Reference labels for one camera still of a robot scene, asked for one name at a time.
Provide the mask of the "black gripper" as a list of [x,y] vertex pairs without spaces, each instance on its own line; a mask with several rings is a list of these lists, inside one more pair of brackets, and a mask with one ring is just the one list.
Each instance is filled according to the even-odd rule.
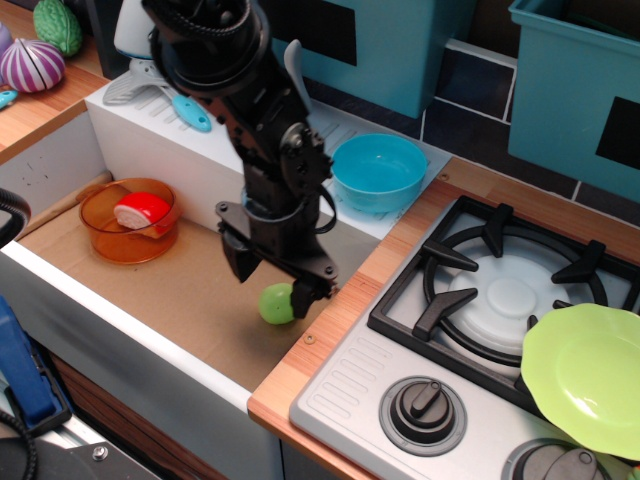
[[244,283],[266,261],[292,276],[291,306],[296,319],[312,304],[330,298],[338,269],[318,240],[320,199],[311,197],[279,215],[245,198],[216,205],[223,251],[235,277]]

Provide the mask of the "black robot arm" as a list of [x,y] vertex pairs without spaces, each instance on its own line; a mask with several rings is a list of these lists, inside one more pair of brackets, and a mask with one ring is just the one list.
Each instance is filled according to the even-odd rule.
[[239,281],[262,261],[293,277],[296,318],[336,287],[337,266],[318,241],[332,160],[309,125],[291,75],[271,47],[254,1],[145,1],[152,58],[171,86],[194,98],[228,132],[242,162],[238,203],[216,206],[223,251]]

